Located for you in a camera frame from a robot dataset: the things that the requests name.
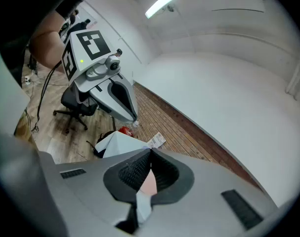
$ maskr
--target office chair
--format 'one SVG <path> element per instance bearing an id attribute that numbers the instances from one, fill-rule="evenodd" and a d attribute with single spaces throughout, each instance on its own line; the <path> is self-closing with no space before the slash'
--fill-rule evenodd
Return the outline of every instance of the office chair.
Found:
<path id="1" fill-rule="evenodd" d="M 71 88 L 67 88 L 61 98 L 61 104 L 64 105 L 66 108 L 70 109 L 70 111 L 60 111 L 60 110 L 54 110 L 53 115 L 55 116 L 57 113 L 62 113 L 66 115 L 70 115 L 70 119 L 67 123 L 67 127 L 65 129 L 65 133 L 69 133 L 69 127 L 71 124 L 71 121 L 73 118 L 75 118 L 79 123 L 81 123 L 84 126 L 85 130 L 88 130 L 87 125 L 80 119 L 80 114 L 83 116 L 92 116 L 94 115 L 96 109 L 97 109 L 97 104 L 92 105 L 92 106 L 85 106 L 83 104 L 79 104 L 76 101 L 76 97 L 71 91 Z"/>

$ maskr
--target wood plank floor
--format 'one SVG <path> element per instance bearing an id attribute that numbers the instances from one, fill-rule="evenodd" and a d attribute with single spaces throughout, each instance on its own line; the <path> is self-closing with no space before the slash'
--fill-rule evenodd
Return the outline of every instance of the wood plank floor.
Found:
<path id="1" fill-rule="evenodd" d="M 26 66 L 28 61 L 29 54 L 26 52 L 23 78 L 32 74 Z M 24 91 L 31 97 L 27 108 L 31 128 L 37 120 L 41 90 L 49 69 L 38 64 L 38 71 L 38 75 L 31 76 L 32 82 L 29 85 L 23 83 Z M 66 88 L 66 76 L 61 72 L 54 72 L 43 98 L 39 132 L 33 132 L 33 137 L 38 149 L 50 153 L 55 163 L 93 159 L 95 156 L 92 147 L 86 140 L 95 145 L 100 134 L 113 130 L 112 119 L 103 111 L 97 110 L 93 116 L 82 118 L 88 126 L 87 131 L 84 131 L 79 122 L 73 120 L 70 133 L 66 134 L 69 117 L 59 113 L 56 116 L 52 114 L 53 110 L 66 110 L 60 102 Z M 138 103 L 139 127 L 133 128 L 132 125 L 116 120 L 117 130 L 122 126 L 129 126 L 133 129 L 135 137 L 144 142 L 160 132 L 166 139 L 162 149 L 218 163 L 257 186 L 250 175 L 223 148 L 190 120 L 141 85 L 135 83 L 134 90 Z"/>

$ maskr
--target fluorescent light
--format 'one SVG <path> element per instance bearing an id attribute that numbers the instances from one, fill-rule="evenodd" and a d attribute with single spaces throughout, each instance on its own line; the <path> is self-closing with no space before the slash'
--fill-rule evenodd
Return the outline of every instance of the fluorescent light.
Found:
<path id="1" fill-rule="evenodd" d="M 152 17 L 159 9 L 168 4 L 172 0 L 157 0 L 145 13 L 147 18 Z"/>

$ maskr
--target black vent strip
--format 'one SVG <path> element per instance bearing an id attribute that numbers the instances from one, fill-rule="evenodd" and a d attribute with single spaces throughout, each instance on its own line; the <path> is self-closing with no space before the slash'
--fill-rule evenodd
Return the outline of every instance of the black vent strip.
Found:
<path id="1" fill-rule="evenodd" d="M 84 173 L 86 173 L 86 171 L 83 170 L 82 168 L 78 168 L 78 169 L 74 169 L 74 170 L 70 170 L 70 171 L 65 171 L 65 172 L 60 172 L 63 179 L 78 176 L 78 175 L 81 175 L 81 174 L 84 174 Z"/>
<path id="2" fill-rule="evenodd" d="M 236 190 L 225 191 L 221 195 L 246 230 L 251 229 L 263 220 Z"/>

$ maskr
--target ceiling lamp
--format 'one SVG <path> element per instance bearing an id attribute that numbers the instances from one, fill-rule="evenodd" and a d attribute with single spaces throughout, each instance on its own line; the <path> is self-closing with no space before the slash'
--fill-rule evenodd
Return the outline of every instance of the ceiling lamp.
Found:
<path id="1" fill-rule="evenodd" d="M 152 6 L 151 8 L 149 8 L 147 10 L 147 12 L 145 13 L 145 16 L 147 18 L 152 17 L 159 9 L 161 9 L 163 6 L 165 6 L 166 4 L 168 4 L 170 1 L 172 0 L 157 0 Z"/>

